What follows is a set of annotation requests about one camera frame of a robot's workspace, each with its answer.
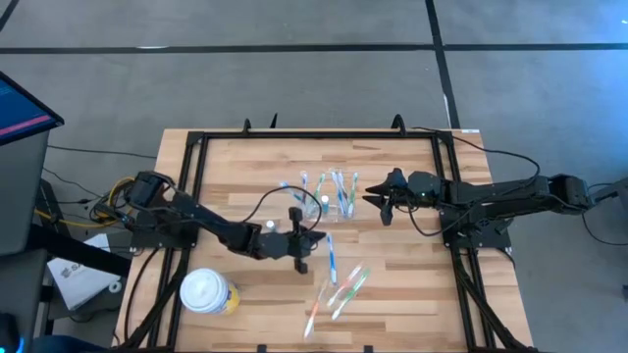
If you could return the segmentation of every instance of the computer screen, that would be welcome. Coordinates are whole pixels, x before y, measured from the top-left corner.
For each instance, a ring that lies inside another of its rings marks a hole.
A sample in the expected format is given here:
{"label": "computer screen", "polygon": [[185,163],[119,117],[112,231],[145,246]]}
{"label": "computer screen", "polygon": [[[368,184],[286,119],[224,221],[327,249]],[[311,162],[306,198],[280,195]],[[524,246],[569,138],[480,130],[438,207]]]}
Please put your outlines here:
{"label": "computer screen", "polygon": [[0,145],[63,124],[63,120],[0,73]]}

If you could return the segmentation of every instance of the white paper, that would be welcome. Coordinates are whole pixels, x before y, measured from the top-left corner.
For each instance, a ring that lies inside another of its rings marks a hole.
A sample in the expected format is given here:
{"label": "white paper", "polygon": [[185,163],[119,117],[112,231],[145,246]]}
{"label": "white paper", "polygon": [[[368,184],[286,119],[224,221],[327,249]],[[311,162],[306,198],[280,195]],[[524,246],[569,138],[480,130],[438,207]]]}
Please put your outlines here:
{"label": "white paper", "polygon": [[[91,237],[85,241],[85,244],[110,251],[109,240],[107,234],[104,233]],[[69,310],[78,308],[107,288],[109,283],[120,279],[120,276],[107,274],[64,259],[49,261],[48,269]]]}

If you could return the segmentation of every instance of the yellow label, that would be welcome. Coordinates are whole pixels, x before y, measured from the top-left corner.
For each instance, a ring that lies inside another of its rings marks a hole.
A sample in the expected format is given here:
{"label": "yellow label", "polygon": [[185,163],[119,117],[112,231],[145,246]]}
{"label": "yellow label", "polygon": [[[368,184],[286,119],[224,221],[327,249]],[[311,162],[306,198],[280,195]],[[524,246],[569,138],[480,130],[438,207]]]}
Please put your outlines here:
{"label": "yellow label", "polygon": [[223,314],[232,313],[237,306],[239,305],[239,292],[237,291],[236,286],[229,282],[229,293],[227,293],[227,303],[225,303],[225,310],[223,310]]}

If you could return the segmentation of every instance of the yellow cable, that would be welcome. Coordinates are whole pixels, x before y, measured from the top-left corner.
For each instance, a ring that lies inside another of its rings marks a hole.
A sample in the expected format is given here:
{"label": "yellow cable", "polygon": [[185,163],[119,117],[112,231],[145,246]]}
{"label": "yellow cable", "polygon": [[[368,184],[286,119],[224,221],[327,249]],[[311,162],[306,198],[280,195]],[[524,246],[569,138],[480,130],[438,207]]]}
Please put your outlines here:
{"label": "yellow cable", "polygon": [[[121,178],[120,180],[116,181],[116,183],[114,184],[114,187],[111,189],[111,191],[109,192],[109,199],[107,200],[107,204],[109,206],[112,206],[111,201],[113,199],[113,195],[116,193],[116,189],[118,188],[118,186],[120,186],[120,183],[122,183],[123,181],[133,181],[134,178],[131,176],[125,176],[123,178]],[[127,214],[130,214],[132,211],[132,209],[127,211]],[[52,216],[48,215],[45,212],[39,211],[37,209],[34,210],[34,213],[38,216],[41,216],[43,218],[45,218],[46,220],[52,220]],[[80,222],[72,222],[72,221],[66,221],[66,220],[59,220],[59,223],[62,223],[64,225],[68,225],[68,226],[74,226],[74,227],[85,227],[85,228],[102,228],[102,227],[108,227],[111,225],[114,225],[118,222],[118,220],[114,220],[114,221],[110,221],[107,223],[104,223],[102,225],[91,225],[91,224],[84,224],[84,223],[80,223]]]}

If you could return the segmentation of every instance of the wooden table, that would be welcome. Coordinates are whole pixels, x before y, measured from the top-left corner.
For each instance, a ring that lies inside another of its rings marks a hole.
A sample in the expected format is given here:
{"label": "wooden table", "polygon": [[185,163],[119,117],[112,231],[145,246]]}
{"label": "wooden table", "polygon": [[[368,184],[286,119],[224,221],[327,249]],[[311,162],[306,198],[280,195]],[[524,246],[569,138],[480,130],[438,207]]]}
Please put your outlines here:
{"label": "wooden table", "polygon": [[[155,167],[175,181],[187,132],[164,131]],[[479,133],[454,133],[482,145]],[[463,180],[492,181],[484,152],[461,142],[455,148]],[[435,172],[432,147],[427,140],[212,140],[200,202],[229,220],[239,221],[279,181],[299,184],[300,171],[307,171],[310,179],[315,179],[330,167],[359,172],[359,196],[366,187],[382,182],[393,167],[402,168],[406,176],[412,171]],[[275,220],[288,227],[288,207],[293,203],[286,193],[274,194],[252,221]],[[415,217],[425,230],[440,227],[434,210],[421,209]],[[334,235],[340,278],[360,261],[372,271],[357,298],[336,322],[331,320],[329,311],[324,311],[317,317],[314,333],[303,340],[316,287],[329,275],[329,252],[324,243],[306,259],[310,272],[302,276],[294,271],[292,258],[244,258],[229,252],[213,234],[202,231],[191,252],[189,270],[219,271],[241,288],[242,300],[235,313],[224,317],[183,309],[177,350],[254,351],[258,344],[267,344],[269,351],[362,351],[364,345],[373,345],[376,351],[466,351],[451,258],[440,236],[421,236],[407,215],[400,212],[394,213],[390,227],[383,227],[379,210],[361,198],[356,203],[354,220],[320,224],[319,229]],[[148,251],[133,260],[129,283],[135,281],[147,254]],[[176,255],[173,270],[178,259]],[[162,261],[160,251],[141,278],[131,306],[131,332],[154,303]],[[512,264],[494,250],[482,250],[480,263],[490,304],[515,337],[532,344]],[[129,285],[123,308],[130,290]],[[472,307],[478,343],[482,344],[479,314]],[[160,327],[162,345],[166,342],[170,313],[169,305]],[[123,337],[124,319],[125,310],[121,310],[118,337]]]}

